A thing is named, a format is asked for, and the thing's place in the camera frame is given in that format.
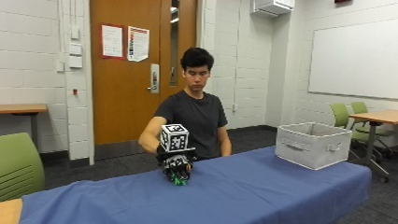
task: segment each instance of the blue tablecloth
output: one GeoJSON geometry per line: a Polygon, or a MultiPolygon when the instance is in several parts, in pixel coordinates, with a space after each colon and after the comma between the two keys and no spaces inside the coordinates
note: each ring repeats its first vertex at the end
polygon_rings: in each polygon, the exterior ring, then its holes
{"type": "Polygon", "coordinates": [[[331,223],[368,198],[370,176],[347,162],[308,170],[267,147],[195,162],[186,186],[158,170],[33,193],[20,223],[331,223]]]}

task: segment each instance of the chair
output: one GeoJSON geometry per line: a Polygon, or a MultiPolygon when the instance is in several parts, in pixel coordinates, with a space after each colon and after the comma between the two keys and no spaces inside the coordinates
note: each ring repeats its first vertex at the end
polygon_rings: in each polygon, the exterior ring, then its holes
{"type": "MultiPolygon", "coordinates": [[[[346,108],[346,105],[339,104],[339,103],[331,104],[331,111],[332,111],[332,114],[334,114],[334,127],[347,129],[350,114],[348,114],[348,110],[346,108]]],[[[354,143],[358,143],[359,146],[360,146],[360,144],[366,145],[368,143],[368,139],[370,139],[370,135],[367,133],[359,133],[356,131],[351,132],[350,140],[354,143]]],[[[382,158],[382,154],[376,150],[372,150],[372,152],[375,152],[378,154],[379,158],[382,158]]],[[[350,150],[350,153],[356,158],[359,158],[351,150],[350,150]]]]}
{"type": "MultiPolygon", "coordinates": [[[[354,114],[368,113],[368,109],[363,102],[352,102],[350,103],[351,110],[354,114]]],[[[362,127],[355,128],[359,133],[370,133],[370,128],[364,127],[367,120],[364,119],[354,119],[350,129],[352,130],[356,123],[362,123],[362,127]]],[[[375,129],[375,135],[379,137],[391,137],[394,136],[394,132],[386,129],[375,129]]],[[[378,138],[378,142],[383,145],[383,147],[388,150],[388,155],[392,154],[392,149],[386,145],[386,143],[378,138]]]]}
{"type": "Polygon", "coordinates": [[[0,202],[44,189],[42,163],[28,134],[0,136],[0,202]]]}

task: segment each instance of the whiteboard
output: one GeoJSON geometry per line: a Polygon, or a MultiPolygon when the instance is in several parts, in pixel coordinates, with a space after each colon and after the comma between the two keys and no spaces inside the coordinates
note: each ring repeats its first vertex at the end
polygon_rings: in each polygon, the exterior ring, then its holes
{"type": "Polygon", "coordinates": [[[314,31],[308,91],[398,99],[398,20],[314,31]]]}

